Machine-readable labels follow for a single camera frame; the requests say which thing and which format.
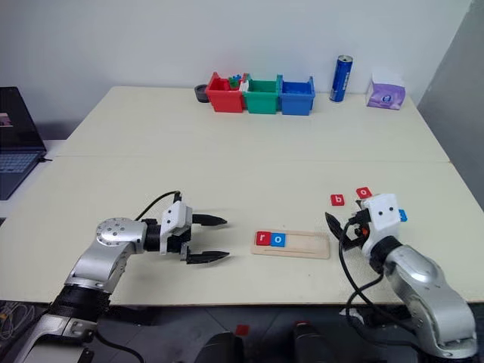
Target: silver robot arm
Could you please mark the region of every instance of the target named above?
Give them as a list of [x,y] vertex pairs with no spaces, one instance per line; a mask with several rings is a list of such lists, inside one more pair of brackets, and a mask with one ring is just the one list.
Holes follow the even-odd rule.
[[93,353],[83,344],[97,330],[99,316],[106,312],[110,295],[125,272],[128,258],[145,250],[180,253],[187,263],[206,263],[228,253],[190,253],[191,225],[221,225],[226,221],[208,215],[192,215],[180,200],[165,210],[161,225],[155,219],[141,222],[127,218],[107,219],[96,228],[95,239],[67,277],[64,288],[44,314],[15,363],[89,362]]
[[[473,313],[450,288],[442,269],[432,259],[398,241],[400,213],[396,196],[380,194],[359,205],[361,211],[350,219],[352,224],[359,224],[358,238],[343,236],[343,248],[361,247],[371,267],[384,272],[407,306],[419,346],[429,357],[439,361],[474,357],[477,339]],[[327,220],[339,237],[339,222],[331,215]]]

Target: purple tissue box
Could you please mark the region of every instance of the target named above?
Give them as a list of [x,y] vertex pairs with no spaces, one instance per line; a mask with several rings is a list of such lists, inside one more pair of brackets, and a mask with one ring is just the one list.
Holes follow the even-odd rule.
[[400,110],[404,99],[405,87],[399,77],[373,74],[366,94],[367,106]]

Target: blue can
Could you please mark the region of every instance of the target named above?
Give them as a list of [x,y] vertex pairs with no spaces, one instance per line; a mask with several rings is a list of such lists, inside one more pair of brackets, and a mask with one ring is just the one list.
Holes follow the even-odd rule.
[[331,89],[330,100],[341,102],[345,97],[346,85],[348,84],[349,72],[353,65],[353,58],[349,55],[340,55],[336,62],[334,71],[333,88]]

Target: laptop keyboard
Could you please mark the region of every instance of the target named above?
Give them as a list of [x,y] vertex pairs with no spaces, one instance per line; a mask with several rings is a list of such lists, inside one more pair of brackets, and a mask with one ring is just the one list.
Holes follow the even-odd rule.
[[0,172],[24,172],[37,154],[0,154]]

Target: white table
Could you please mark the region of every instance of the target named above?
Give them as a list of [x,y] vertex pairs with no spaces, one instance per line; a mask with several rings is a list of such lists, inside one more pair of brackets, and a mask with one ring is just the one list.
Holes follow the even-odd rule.
[[[343,303],[351,287],[333,238],[329,260],[256,256],[250,244],[260,229],[326,231],[324,212],[348,218],[355,189],[368,186],[397,194],[409,218],[403,243],[434,258],[464,298],[484,300],[476,228],[484,214],[409,99],[396,112],[366,108],[361,95],[342,104],[320,95],[305,118],[213,113],[192,93],[110,91],[0,228],[0,299],[51,301],[100,221],[133,218],[180,189],[195,211],[229,221],[195,230],[193,251],[230,258],[186,265],[176,255],[133,256],[114,303]],[[334,193],[345,207],[330,206]],[[348,261],[357,282],[374,277],[358,250]],[[386,282],[369,295],[398,301]]]
[[[271,182],[281,171],[284,177]],[[212,178],[204,181],[202,175]],[[230,222],[227,228],[197,229],[193,250],[226,250],[231,257],[186,265],[178,255],[132,256],[114,303],[342,303],[351,287],[334,238],[329,260],[252,255],[250,244],[259,229],[327,230],[324,212],[347,218],[361,186],[397,193],[408,214],[401,241],[432,256],[464,298],[484,297],[484,244],[475,228],[484,215],[450,163],[213,160],[181,168],[174,161],[139,157],[58,157],[42,173],[0,228],[0,256],[9,256],[0,264],[0,297],[53,300],[100,221],[134,218],[155,196],[179,188],[196,211]],[[335,192],[346,196],[347,206],[330,206]],[[162,210],[163,205],[150,216],[160,217]],[[357,282],[374,278],[359,251],[348,260]],[[379,303],[397,301],[386,283],[369,295]]]
[[400,111],[335,104],[310,116],[216,113],[192,89],[112,88],[60,150],[63,156],[208,160],[448,161],[410,98]]
[[[45,158],[52,160],[64,142],[65,140],[44,140],[45,149],[47,149]],[[25,192],[36,182],[41,173],[48,168],[48,165],[49,162],[37,164],[8,200],[0,200],[0,218],[9,217],[18,203],[22,200]]]

